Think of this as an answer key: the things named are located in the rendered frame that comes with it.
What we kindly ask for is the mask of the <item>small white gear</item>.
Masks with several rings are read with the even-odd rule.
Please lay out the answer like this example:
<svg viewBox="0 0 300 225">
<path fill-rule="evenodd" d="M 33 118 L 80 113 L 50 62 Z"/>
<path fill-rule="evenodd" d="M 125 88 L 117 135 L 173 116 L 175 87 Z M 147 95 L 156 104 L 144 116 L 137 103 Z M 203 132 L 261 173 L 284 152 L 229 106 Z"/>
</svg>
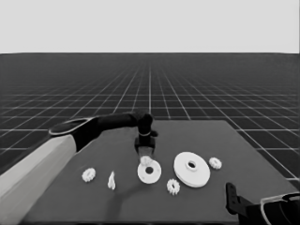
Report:
<svg viewBox="0 0 300 225">
<path fill-rule="evenodd" d="M 142 156 L 140 158 L 140 163 L 145 167 L 147 167 L 149 164 L 151 164 L 152 161 L 153 161 L 153 159 L 149 156 Z"/>
<path fill-rule="evenodd" d="M 219 170 L 222 167 L 222 162 L 216 158 L 216 157 L 211 157 L 209 159 L 209 165 L 215 169 L 215 170 Z"/>
<path fill-rule="evenodd" d="M 180 191 L 180 184 L 177 180 L 175 179 L 170 179 L 167 182 L 167 190 L 169 191 L 170 194 L 172 195 L 177 195 Z"/>
<path fill-rule="evenodd" d="M 91 182 L 96 177 L 96 170 L 94 168 L 88 168 L 82 173 L 82 180 L 85 183 Z"/>
</svg>

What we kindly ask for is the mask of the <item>large thick white disc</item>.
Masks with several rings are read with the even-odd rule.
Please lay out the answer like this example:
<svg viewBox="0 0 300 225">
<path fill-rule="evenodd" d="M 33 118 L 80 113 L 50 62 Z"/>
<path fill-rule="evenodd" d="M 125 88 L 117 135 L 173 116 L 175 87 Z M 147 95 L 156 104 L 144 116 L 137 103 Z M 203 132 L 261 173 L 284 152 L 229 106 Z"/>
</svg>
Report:
<svg viewBox="0 0 300 225">
<path fill-rule="evenodd" d="M 201 188 L 210 179 L 210 169 L 205 160 L 192 152 L 181 152 L 173 162 L 178 179 L 191 188 Z"/>
</svg>

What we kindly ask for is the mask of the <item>white round carrier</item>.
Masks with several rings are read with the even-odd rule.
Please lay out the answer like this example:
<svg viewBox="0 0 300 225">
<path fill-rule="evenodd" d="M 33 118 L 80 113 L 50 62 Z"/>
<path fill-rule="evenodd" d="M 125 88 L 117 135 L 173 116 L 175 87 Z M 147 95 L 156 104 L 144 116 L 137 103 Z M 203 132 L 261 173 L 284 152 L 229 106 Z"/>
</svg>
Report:
<svg viewBox="0 0 300 225">
<path fill-rule="evenodd" d="M 151 168 L 153 171 L 151 173 L 148 173 L 146 171 L 147 168 Z M 160 164 L 156 160 L 153 160 L 148 166 L 143 166 L 142 164 L 139 164 L 137 169 L 138 177 L 145 184 L 156 183 L 159 180 L 161 173 L 162 170 Z"/>
</svg>

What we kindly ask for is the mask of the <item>small white T-shaped piece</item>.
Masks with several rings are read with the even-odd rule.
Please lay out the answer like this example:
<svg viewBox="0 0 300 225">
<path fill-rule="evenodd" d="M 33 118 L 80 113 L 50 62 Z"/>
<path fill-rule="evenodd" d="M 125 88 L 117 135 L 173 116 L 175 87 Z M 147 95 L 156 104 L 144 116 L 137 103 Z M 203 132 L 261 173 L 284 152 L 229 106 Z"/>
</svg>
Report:
<svg viewBox="0 0 300 225">
<path fill-rule="evenodd" d="M 108 188 L 110 188 L 112 190 L 115 190 L 115 188 L 116 188 L 116 184 L 114 181 L 114 172 L 111 172 L 111 174 L 109 176 Z"/>
</svg>

